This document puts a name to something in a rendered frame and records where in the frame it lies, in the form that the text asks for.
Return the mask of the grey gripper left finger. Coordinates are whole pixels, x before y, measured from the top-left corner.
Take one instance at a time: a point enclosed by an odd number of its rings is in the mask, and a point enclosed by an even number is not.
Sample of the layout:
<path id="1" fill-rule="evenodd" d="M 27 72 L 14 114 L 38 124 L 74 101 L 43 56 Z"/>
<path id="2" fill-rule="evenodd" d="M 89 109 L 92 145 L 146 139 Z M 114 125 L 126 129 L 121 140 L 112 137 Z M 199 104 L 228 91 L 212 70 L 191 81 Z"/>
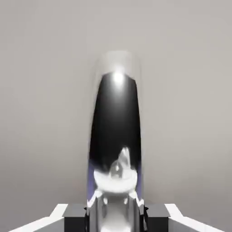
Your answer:
<path id="1" fill-rule="evenodd" d="M 86 209 L 83 204 L 60 203 L 49 216 L 8 232 L 86 232 Z"/>

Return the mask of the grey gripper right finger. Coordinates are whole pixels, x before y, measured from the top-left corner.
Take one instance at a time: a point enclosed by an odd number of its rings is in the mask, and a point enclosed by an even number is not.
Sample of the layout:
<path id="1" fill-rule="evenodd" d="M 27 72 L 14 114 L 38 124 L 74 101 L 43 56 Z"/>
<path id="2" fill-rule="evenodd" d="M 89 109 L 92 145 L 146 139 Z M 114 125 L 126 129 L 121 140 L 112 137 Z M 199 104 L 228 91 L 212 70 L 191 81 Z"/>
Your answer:
<path id="1" fill-rule="evenodd" d="M 145 213 L 147 232 L 224 232 L 184 216 L 174 203 L 150 204 Z"/>

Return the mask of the curved shiny metal handle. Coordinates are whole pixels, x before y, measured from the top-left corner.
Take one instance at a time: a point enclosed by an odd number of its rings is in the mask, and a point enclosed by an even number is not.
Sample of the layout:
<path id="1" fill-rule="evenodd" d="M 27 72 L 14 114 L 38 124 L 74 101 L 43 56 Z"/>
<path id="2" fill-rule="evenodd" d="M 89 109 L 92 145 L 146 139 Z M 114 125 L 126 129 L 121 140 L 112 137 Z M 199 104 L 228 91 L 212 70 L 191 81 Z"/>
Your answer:
<path id="1" fill-rule="evenodd" d="M 140 64 L 102 55 L 94 73 L 87 160 L 86 232 L 143 232 Z"/>

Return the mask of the grey cabinet door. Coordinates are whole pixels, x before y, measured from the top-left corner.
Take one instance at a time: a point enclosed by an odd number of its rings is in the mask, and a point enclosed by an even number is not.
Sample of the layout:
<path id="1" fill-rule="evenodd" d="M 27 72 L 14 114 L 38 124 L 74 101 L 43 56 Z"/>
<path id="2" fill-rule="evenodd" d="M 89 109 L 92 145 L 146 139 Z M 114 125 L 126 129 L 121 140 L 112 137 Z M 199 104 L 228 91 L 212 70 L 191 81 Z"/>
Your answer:
<path id="1" fill-rule="evenodd" d="M 0 0 L 0 232 L 86 202 L 109 50 L 140 60 L 145 201 L 232 232 L 232 0 Z"/>

